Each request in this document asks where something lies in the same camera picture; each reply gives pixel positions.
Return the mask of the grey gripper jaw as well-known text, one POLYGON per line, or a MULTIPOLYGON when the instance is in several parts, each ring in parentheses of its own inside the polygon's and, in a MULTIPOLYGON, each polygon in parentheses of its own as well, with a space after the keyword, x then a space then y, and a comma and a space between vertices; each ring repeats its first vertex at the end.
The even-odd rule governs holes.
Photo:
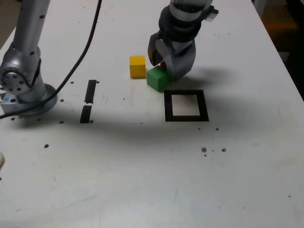
POLYGON ((158 39, 155 47, 166 64, 171 81, 178 81, 191 71, 196 57, 195 40, 181 43, 158 39))

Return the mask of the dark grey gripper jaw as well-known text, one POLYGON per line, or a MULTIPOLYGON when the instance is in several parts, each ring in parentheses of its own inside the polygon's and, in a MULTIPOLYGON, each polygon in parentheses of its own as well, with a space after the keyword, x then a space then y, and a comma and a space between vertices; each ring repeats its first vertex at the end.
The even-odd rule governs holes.
POLYGON ((162 34, 160 32, 154 33, 151 35, 149 44, 148 44, 148 57, 150 60, 150 63, 153 66, 158 65, 163 61, 162 56, 160 55, 159 51, 156 49, 155 42, 162 38, 162 34))

